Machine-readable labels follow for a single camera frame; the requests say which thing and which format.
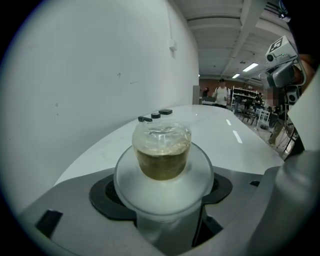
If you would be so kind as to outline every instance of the table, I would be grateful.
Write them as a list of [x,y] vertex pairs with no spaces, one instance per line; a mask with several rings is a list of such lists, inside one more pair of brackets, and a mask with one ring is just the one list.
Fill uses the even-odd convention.
[[[192,142],[208,155],[212,165],[238,172],[264,174],[281,166],[283,160],[230,110],[206,105],[172,107],[173,113],[161,119],[187,121]],[[55,185],[75,177],[113,168],[132,144],[138,118],[102,138],[80,155],[60,176]]]

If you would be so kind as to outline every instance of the white wall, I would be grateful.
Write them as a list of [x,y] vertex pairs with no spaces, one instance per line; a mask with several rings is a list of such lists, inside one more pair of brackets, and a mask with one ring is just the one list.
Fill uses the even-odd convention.
[[1,178],[13,210],[128,121],[191,104],[198,72],[195,39],[174,4],[43,3],[14,39],[0,77]]

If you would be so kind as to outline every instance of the white shirt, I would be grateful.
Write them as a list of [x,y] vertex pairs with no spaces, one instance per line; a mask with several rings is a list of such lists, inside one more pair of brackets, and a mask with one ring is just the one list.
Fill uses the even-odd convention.
[[227,87],[221,88],[220,86],[215,89],[216,100],[215,103],[219,105],[226,106],[227,101],[225,100],[230,97],[230,90]]

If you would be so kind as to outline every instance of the ceiling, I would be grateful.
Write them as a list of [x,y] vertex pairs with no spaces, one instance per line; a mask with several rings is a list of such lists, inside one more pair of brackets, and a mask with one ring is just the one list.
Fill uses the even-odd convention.
[[[198,47],[200,78],[231,79],[261,86],[269,46],[282,36],[294,45],[277,0],[174,0]],[[248,72],[243,69],[258,63]]]

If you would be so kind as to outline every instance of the brown liquid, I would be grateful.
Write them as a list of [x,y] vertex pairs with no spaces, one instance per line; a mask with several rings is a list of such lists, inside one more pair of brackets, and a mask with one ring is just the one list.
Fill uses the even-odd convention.
[[149,178],[166,181],[177,177],[185,168],[190,146],[181,154],[149,155],[134,148],[139,166]]

